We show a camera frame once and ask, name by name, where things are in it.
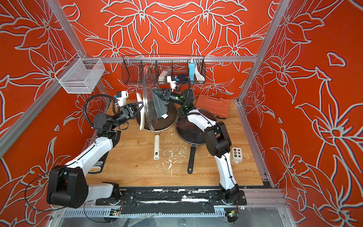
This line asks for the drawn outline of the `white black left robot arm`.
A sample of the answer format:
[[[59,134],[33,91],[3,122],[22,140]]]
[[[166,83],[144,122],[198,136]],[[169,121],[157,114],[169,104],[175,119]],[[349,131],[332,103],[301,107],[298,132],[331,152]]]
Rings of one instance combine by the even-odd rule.
[[[97,114],[92,127],[97,137],[90,146],[63,166],[54,167],[49,174],[46,201],[48,204],[68,208],[79,208],[85,202],[108,199],[113,204],[121,201],[119,185],[112,182],[88,185],[86,176],[95,163],[111,151],[119,142],[118,128],[140,116],[143,103],[131,103],[120,107],[114,115]]]

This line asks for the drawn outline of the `grey cleaning cloth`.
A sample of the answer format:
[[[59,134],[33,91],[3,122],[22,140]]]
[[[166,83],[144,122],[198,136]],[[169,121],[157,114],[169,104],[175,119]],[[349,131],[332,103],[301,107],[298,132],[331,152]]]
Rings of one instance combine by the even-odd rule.
[[[158,119],[166,119],[168,117],[168,104],[170,103],[168,99],[164,96],[163,89],[152,89],[153,104],[157,113]]]

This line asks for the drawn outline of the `silver packet in basket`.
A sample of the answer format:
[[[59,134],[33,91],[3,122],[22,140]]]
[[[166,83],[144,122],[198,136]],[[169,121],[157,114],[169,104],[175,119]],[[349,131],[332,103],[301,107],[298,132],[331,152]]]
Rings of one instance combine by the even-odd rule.
[[[167,83],[167,76],[172,76],[172,69],[167,68],[165,70],[163,70],[159,77],[158,77],[158,84],[162,85],[162,84],[166,84]]]

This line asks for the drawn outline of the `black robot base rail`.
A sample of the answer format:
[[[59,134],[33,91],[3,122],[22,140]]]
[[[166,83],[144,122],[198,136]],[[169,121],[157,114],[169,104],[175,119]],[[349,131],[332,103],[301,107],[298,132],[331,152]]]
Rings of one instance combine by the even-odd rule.
[[[98,199],[97,207],[121,209],[121,214],[221,215],[247,204],[244,191],[227,200],[218,187],[122,187],[121,199]]]

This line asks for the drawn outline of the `light blue box in basket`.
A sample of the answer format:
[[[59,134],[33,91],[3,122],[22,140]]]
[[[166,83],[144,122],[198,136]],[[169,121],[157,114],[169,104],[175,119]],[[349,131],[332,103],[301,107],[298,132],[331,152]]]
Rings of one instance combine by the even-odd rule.
[[[188,61],[189,65],[189,79],[191,81],[191,84],[194,84],[194,78],[195,78],[195,61],[193,59]]]

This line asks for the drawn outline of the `orange plastic tool case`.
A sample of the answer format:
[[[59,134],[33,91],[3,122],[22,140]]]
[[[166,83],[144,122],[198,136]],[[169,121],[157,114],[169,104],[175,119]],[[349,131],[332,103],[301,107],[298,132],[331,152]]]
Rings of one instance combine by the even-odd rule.
[[[199,95],[195,106],[211,112],[217,118],[226,119],[229,113],[229,104],[228,99]]]

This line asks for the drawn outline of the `white button control box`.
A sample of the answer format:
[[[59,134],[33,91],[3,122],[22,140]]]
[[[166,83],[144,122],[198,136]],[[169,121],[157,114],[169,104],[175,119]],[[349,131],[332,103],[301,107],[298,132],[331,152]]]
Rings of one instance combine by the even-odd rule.
[[[242,148],[240,147],[232,147],[231,148],[231,157],[232,160],[236,163],[239,164],[243,161],[243,153],[242,153]]]

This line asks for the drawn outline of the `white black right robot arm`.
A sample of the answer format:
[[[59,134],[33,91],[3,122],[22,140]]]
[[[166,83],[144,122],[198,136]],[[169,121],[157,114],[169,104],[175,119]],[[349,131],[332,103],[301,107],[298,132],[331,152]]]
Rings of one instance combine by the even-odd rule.
[[[204,133],[208,152],[215,158],[220,176],[221,197],[226,204],[238,202],[239,186],[233,175],[230,151],[231,139],[226,125],[206,117],[194,106],[192,91],[187,89],[177,94],[170,89],[154,89],[153,94],[166,106],[169,103],[180,105],[179,118],[198,127]]]

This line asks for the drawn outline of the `dark blue round object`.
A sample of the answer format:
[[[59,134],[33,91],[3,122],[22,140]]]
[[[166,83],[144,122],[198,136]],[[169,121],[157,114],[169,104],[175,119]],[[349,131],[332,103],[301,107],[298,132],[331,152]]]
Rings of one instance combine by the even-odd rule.
[[[185,74],[179,74],[177,76],[177,79],[178,79],[178,81],[177,81],[178,85],[189,84],[189,80],[190,80],[189,77]]]

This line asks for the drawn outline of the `black lidded frying pan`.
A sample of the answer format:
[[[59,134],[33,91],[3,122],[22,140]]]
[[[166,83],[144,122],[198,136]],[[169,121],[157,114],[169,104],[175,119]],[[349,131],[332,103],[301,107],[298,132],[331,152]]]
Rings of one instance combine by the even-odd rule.
[[[190,157],[187,173],[192,174],[197,147],[206,144],[204,130],[215,125],[217,118],[209,111],[197,108],[191,110],[186,117],[177,117],[175,129],[179,137],[190,144]]]

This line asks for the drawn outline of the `glass lid with cream handle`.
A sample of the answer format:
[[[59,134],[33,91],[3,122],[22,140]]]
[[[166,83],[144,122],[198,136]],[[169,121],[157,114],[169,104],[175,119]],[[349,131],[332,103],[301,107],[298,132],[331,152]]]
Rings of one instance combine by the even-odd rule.
[[[156,77],[150,66],[145,66],[141,75],[142,94],[137,93],[137,101],[142,102],[142,109],[140,110],[140,115],[137,117],[137,123],[140,126],[140,130],[156,132],[158,117],[152,92],[157,85]]]

